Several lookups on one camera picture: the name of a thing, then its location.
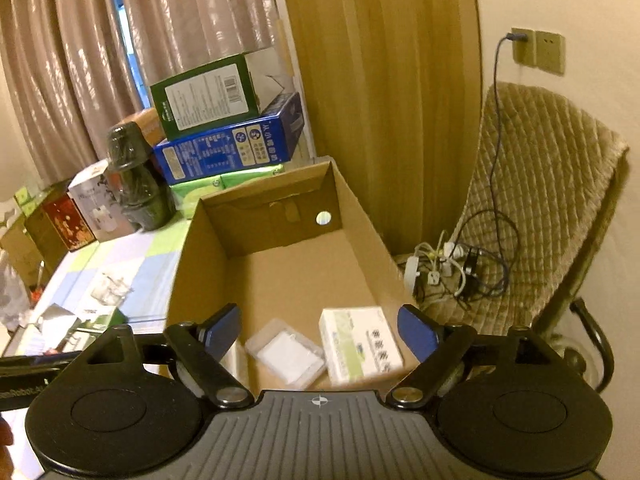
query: round hole in box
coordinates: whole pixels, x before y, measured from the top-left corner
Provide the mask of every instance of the round hole in box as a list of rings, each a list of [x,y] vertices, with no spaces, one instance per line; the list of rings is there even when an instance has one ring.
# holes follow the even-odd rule
[[[328,211],[321,211],[316,215],[316,224],[327,225],[331,221],[331,213]]]

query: clear plastic case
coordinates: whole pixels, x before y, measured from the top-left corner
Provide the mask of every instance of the clear plastic case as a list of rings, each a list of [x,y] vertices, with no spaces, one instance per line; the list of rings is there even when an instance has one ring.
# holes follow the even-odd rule
[[[318,345],[279,319],[272,319],[244,345],[293,390],[305,390],[325,370]]]

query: outlet plate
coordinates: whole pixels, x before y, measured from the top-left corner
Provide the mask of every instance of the outlet plate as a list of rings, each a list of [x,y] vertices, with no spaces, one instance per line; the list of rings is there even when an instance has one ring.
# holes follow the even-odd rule
[[[536,33],[530,28],[511,28],[512,32],[526,34],[527,41],[511,41],[513,60],[520,65],[536,65]]]
[[[536,65],[552,74],[564,75],[564,36],[536,31]]]

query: chair backrest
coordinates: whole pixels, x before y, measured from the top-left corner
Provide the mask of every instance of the chair backrest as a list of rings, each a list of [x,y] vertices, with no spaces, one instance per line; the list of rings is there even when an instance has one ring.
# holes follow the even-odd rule
[[[567,304],[575,293],[608,227],[615,206],[611,182],[627,149],[618,134],[544,88],[498,83],[498,98],[502,146],[494,191],[497,208],[518,231],[500,222],[503,254],[514,262],[510,284],[503,295],[473,301],[467,311],[455,301],[428,310],[440,322],[461,320],[493,334],[506,333],[513,324],[531,325],[552,298]],[[498,244],[489,174],[496,140],[492,87],[456,236],[494,253]],[[482,210],[487,212],[474,216]],[[500,281],[502,267],[489,258],[479,263],[484,283]]]

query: gray ribbed surface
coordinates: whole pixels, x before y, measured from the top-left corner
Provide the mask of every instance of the gray ribbed surface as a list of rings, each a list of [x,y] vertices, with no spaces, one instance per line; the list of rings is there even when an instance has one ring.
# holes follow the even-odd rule
[[[321,406],[313,403],[319,396],[328,402]],[[49,473],[45,478],[64,477]],[[451,455],[420,415],[387,409],[372,392],[266,392],[262,402],[250,410],[216,416],[204,436],[185,455],[138,478],[489,480],[494,477],[471,469]]]

